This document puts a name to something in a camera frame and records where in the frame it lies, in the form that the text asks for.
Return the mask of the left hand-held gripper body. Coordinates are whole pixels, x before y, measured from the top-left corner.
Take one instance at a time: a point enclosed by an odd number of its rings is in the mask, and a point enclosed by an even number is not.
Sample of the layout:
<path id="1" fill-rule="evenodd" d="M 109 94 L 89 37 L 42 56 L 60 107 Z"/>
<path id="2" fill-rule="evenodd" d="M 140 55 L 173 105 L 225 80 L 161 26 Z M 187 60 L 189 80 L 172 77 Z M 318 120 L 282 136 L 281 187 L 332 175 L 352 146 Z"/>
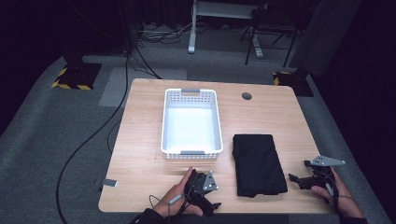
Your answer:
<path id="1" fill-rule="evenodd" d="M 193 169 L 184 188 L 185 200 L 190 205 L 198 206 L 204 212 L 206 209 L 213 207 L 213 203 L 205 197 L 206 194 L 218 189 L 219 187 L 211 171 L 198 173 Z"/>

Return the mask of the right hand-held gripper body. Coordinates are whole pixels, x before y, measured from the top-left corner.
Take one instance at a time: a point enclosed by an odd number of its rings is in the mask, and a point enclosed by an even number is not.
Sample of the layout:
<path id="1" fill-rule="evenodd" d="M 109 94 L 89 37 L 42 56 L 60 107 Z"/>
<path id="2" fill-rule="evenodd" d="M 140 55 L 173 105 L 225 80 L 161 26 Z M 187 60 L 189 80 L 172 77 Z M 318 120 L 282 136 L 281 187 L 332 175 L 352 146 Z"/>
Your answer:
<path id="1" fill-rule="evenodd" d="M 345 165 L 344 160 L 337 160 L 326 156 L 318 155 L 311 161 L 304 161 L 304 165 L 313 171 L 311 183 L 322 188 L 334 189 L 335 178 L 332 172 L 333 166 Z"/>

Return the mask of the black pants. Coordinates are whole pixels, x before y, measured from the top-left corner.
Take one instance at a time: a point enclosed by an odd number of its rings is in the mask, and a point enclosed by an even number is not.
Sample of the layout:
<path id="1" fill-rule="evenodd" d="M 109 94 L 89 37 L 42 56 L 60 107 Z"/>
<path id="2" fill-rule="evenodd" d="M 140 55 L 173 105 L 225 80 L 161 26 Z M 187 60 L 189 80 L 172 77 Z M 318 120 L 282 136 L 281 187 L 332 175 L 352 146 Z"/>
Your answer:
<path id="1" fill-rule="evenodd" d="M 233 158 L 238 196 L 254 198 L 288 191 L 271 134 L 235 134 Z"/>

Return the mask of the white plastic basket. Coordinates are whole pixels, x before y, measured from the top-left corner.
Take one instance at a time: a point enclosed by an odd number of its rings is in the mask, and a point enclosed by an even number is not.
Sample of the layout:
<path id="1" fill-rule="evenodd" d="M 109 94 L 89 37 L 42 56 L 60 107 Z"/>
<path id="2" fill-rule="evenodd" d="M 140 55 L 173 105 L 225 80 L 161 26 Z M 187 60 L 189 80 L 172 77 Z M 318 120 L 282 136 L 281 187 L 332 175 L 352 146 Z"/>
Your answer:
<path id="1" fill-rule="evenodd" d="M 161 151 L 168 160 L 215 160 L 223 150 L 217 93 L 167 89 Z"/>

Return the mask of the person's left hand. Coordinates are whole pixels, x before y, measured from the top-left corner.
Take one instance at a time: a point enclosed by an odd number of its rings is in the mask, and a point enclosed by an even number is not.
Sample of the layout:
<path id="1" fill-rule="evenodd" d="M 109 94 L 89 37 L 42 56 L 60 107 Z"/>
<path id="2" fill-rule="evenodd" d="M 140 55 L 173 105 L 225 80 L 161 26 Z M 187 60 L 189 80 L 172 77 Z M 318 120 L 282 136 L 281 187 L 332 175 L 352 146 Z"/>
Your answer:
<path id="1" fill-rule="evenodd" d="M 158 212 L 162 217 L 172 217 L 179 213 L 180 209 L 185 206 L 185 212 L 201 217 L 204 213 L 201 208 L 196 205 L 188 205 L 185 203 L 184 188 L 191 176 L 192 168 L 190 167 L 181 180 L 170 188 L 153 206 L 153 210 Z"/>

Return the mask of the person's right hand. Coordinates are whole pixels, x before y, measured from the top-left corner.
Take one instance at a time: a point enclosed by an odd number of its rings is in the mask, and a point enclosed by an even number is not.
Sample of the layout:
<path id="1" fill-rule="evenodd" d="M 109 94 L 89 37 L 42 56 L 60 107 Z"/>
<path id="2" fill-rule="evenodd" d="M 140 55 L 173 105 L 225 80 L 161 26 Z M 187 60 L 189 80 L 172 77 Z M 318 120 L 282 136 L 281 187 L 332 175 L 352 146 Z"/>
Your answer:
<path id="1" fill-rule="evenodd" d="M 335 206 L 335 210 L 338 214 L 343 217 L 357 217 L 364 218 L 364 214 L 361 211 L 357 202 L 353 199 L 350 191 L 348 190 L 346 184 L 341 180 L 340 176 L 332 169 L 335 184 L 338 189 L 338 204 Z M 311 191 L 329 201 L 330 204 L 333 204 L 332 195 L 327 189 L 324 189 L 319 186 L 313 186 Z"/>

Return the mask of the black striped stand base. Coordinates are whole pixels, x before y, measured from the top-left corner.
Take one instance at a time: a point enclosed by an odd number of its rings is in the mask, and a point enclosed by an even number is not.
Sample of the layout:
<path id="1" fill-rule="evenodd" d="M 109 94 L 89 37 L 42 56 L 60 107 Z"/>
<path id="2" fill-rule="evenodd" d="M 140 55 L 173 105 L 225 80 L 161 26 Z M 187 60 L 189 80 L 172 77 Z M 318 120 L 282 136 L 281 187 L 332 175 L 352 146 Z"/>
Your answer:
<path id="1" fill-rule="evenodd" d="M 299 77 L 294 73 L 277 71 L 273 73 L 273 80 L 276 86 L 291 87 L 296 96 L 313 97 L 312 92 L 305 77 Z"/>
<path id="2" fill-rule="evenodd" d="M 64 56 L 64 60 L 66 65 L 51 87 L 67 90 L 92 90 L 102 65 L 100 63 L 84 63 L 80 57 L 68 58 Z"/>

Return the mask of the grey upright panel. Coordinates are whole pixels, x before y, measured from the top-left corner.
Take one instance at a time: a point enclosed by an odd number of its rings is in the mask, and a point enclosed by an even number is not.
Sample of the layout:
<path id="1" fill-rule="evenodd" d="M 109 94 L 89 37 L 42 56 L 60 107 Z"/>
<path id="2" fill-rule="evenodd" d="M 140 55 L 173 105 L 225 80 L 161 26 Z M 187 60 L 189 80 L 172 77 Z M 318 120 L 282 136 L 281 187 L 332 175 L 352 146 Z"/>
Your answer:
<path id="1" fill-rule="evenodd" d="M 362 0 L 321 0 L 289 67 L 297 79 L 322 77 L 338 50 Z"/>

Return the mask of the black metal chair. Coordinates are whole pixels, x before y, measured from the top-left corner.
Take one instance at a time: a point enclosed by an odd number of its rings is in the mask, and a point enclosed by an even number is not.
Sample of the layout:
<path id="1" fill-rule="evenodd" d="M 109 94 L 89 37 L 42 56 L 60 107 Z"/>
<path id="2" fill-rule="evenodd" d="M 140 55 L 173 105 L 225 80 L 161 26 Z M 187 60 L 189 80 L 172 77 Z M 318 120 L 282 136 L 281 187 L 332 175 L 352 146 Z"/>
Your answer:
<path id="1" fill-rule="evenodd" d="M 290 14 L 279 3 L 261 0 L 259 5 L 251 10 L 250 16 L 250 24 L 240 38 L 240 40 L 243 40 L 246 35 L 249 35 L 245 64 L 248 64 L 251 50 L 259 49 L 259 47 L 254 45 L 256 34 L 276 33 L 279 34 L 279 37 L 274 41 L 274 44 L 284 35 L 291 35 L 288 52 L 283 62 L 283 66 L 286 66 L 298 33 L 297 26 Z"/>

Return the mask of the white desk frame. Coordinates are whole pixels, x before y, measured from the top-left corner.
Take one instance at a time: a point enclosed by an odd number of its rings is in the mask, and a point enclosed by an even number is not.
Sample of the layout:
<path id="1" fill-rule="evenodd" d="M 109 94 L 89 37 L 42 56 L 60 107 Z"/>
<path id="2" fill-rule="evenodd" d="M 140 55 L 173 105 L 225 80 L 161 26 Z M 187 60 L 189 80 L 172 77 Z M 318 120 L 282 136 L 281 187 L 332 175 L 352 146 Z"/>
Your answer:
<path id="1" fill-rule="evenodd" d="M 196 22 L 199 16 L 249 20 L 251 18 L 251 11 L 255 8 L 256 6 L 252 5 L 193 0 L 188 53 L 193 54 L 195 52 Z"/>

